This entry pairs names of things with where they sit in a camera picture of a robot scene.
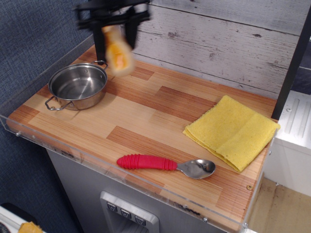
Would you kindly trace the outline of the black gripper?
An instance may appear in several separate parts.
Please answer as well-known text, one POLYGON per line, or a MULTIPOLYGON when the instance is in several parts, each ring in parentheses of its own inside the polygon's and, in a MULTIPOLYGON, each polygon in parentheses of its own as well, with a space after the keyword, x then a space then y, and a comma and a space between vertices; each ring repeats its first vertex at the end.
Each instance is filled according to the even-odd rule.
POLYGON ((125 37, 134 49, 138 26, 151 17, 150 0, 89 0, 74 6, 78 29, 92 29, 97 60, 105 61, 105 37, 102 27, 125 25, 125 37))

